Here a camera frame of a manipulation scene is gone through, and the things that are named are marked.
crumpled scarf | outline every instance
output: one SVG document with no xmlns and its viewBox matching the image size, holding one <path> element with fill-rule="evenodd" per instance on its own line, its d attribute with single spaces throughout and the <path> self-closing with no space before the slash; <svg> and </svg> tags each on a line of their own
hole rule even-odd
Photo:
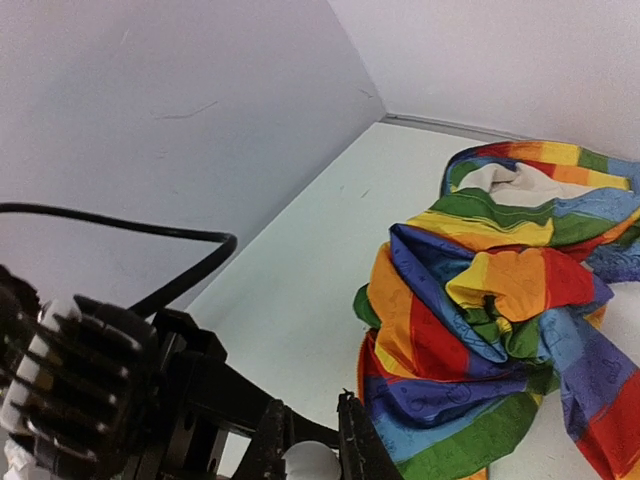
<svg viewBox="0 0 640 480">
<path fill-rule="evenodd" d="M 605 479 L 640 479 L 640 373 L 598 331 L 640 279 L 640 163 L 568 144 L 471 148 L 390 228 L 354 307 L 360 398 L 408 480 L 485 475 L 560 388 Z"/>
</svg>

white floor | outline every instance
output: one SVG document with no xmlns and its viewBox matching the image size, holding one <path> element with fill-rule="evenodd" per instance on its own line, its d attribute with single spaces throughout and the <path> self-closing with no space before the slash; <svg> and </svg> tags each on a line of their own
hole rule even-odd
<svg viewBox="0 0 640 480">
<path fill-rule="evenodd" d="M 356 387 L 365 327 L 351 309 L 387 228 L 438 197 L 448 159 L 480 142 L 376 124 L 307 187 L 193 302 L 229 363 L 299 413 L 337 427 L 343 388 Z M 604 331 L 640 362 L 640 286 L 616 287 Z M 247 440 L 232 438 L 220 473 Z M 543 404 L 492 480 L 597 479 L 564 431 L 558 394 Z"/>
</svg>

